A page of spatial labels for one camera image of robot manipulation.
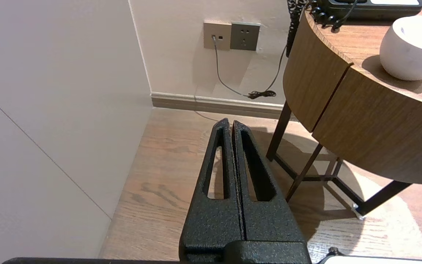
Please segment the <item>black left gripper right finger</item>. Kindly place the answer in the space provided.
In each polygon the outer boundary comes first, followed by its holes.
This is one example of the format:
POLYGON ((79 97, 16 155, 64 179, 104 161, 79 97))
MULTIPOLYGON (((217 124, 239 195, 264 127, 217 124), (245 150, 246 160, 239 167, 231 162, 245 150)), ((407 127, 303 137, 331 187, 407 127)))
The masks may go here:
POLYGON ((303 242, 304 236, 249 127, 233 122, 233 155, 249 241, 303 242))

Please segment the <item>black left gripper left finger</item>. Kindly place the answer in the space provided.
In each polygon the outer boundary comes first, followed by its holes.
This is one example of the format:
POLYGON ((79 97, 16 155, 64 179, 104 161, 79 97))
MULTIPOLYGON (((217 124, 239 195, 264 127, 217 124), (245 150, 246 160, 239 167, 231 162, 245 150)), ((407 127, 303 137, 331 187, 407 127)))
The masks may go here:
POLYGON ((242 240, 240 188, 230 124, 224 118, 211 130, 197 183, 179 239, 180 257, 223 257, 225 247, 242 240), (221 147, 223 199, 208 197, 216 150, 221 147))

